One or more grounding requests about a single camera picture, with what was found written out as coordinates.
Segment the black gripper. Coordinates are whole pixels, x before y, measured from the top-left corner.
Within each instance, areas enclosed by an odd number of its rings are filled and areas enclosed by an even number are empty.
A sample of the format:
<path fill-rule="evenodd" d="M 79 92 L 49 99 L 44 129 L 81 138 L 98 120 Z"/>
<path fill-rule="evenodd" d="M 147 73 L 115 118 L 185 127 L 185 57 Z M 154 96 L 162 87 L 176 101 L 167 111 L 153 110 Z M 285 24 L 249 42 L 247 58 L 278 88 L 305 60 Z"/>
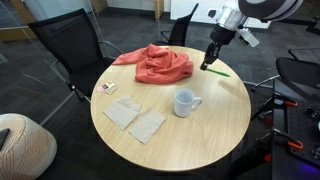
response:
<path fill-rule="evenodd" d="M 205 58 L 202 64 L 200 65 L 200 69 L 206 71 L 209 64 L 212 64 L 219 56 L 220 45 L 216 42 L 212 42 L 205 53 Z"/>

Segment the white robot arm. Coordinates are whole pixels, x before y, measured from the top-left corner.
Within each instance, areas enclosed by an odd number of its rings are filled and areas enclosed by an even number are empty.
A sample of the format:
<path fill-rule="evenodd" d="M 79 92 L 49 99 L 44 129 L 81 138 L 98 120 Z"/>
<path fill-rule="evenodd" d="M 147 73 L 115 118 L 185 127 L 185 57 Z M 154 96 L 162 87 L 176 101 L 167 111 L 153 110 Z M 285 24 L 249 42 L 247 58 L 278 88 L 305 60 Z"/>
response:
<path fill-rule="evenodd" d="M 256 47 L 259 41 L 244 26 L 248 18 L 255 18 L 263 23 L 279 21 L 293 14 L 304 0 L 228 0 L 219 14 L 210 38 L 212 43 L 208 46 L 204 61 L 200 66 L 203 71 L 219 56 L 220 48 L 228 45 L 235 37 L 240 35 L 243 44 Z"/>

